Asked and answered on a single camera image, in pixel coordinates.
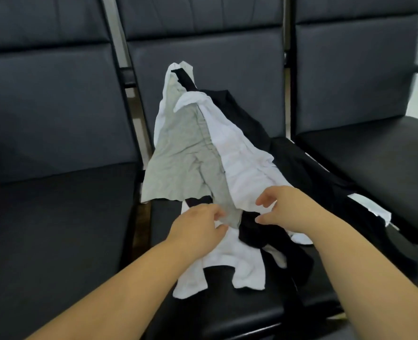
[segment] chair backrest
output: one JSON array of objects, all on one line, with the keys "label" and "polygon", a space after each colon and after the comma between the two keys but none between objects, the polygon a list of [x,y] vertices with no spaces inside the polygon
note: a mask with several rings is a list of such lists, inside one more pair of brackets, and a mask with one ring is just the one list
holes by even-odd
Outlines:
[{"label": "chair backrest", "polygon": [[270,136],[285,134],[283,0],[117,0],[152,139],[167,67],[229,90]]},{"label": "chair backrest", "polygon": [[404,115],[418,0],[292,0],[291,133]]},{"label": "chair backrest", "polygon": [[0,183],[139,161],[101,0],[0,0]]}]

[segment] left hand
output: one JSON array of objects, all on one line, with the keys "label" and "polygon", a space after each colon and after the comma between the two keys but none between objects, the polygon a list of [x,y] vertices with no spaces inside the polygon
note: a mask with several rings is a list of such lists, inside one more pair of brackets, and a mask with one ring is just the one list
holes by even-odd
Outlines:
[{"label": "left hand", "polygon": [[224,216],[225,211],[217,204],[194,206],[176,218],[166,241],[177,245],[194,262],[209,254],[225,236],[228,225],[214,226],[214,221]]}]

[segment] chair seat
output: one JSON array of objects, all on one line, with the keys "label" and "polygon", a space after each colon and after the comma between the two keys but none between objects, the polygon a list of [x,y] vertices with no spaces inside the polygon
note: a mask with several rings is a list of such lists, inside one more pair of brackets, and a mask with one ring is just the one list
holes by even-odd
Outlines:
[{"label": "chair seat", "polygon": [[[154,200],[151,206],[151,245],[166,239],[172,222],[179,216],[181,202]],[[408,257],[418,262],[418,248],[396,229],[388,227],[392,242]],[[315,264],[307,284],[299,296],[308,311],[321,318],[342,311],[321,259],[313,246],[305,246]],[[254,333],[266,335],[286,315],[295,315],[298,302],[295,287],[286,270],[278,268],[268,253],[263,252],[266,267],[266,289],[235,289],[231,283],[234,269],[205,269],[209,288],[184,300],[167,295],[151,321],[146,339],[243,339]],[[414,280],[418,285],[418,276]]]},{"label": "chair seat", "polygon": [[303,133],[297,143],[346,175],[418,236],[418,119],[399,117]]},{"label": "chair seat", "polygon": [[24,339],[119,271],[138,169],[0,185],[0,339]]}]

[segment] black leather seat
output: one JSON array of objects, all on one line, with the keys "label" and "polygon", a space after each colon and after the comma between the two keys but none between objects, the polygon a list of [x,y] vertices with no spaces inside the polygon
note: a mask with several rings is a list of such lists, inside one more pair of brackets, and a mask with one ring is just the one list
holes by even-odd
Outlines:
[{"label": "black leather seat", "polygon": [[129,261],[141,157],[100,0],[0,0],[0,339]]},{"label": "black leather seat", "polygon": [[[172,62],[194,67],[201,89],[231,91],[269,136],[285,135],[282,0],[117,0],[152,142],[165,72]],[[155,200],[151,245],[164,240],[181,202]],[[418,261],[418,248],[389,228],[392,241]],[[320,258],[299,294],[307,311],[324,318],[341,311]],[[146,339],[243,339],[272,332],[301,307],[286,270],[263,253],[266,289],[234,289],[234,270],[205,269],[209,288],[185,300],[171,292]]]},{"label": "black leather seat", "polygon": [[293,1],[294,140],[418,243],[418,0]]}]

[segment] hand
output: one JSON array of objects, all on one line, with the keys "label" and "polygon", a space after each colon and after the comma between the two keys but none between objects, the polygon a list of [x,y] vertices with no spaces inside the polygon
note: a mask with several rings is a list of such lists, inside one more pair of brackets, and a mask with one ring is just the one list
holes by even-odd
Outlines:
[{"label": "hand", "polygon": [[173,242],[194,262],[209,254],[223,239],[228,226],[214,226],[214,221],[226,216],[217,204],[200,204],[180,215],[173,222],[167,241]]},{"label": "hand", "polygon": [[277,201],[272,211],[256,217],[259,224],[276,224],[295,233],[308,233],[322,217],[333,216],[301,190],[290,186],[271,186],[256,200],[256,205],[268,208]]}]

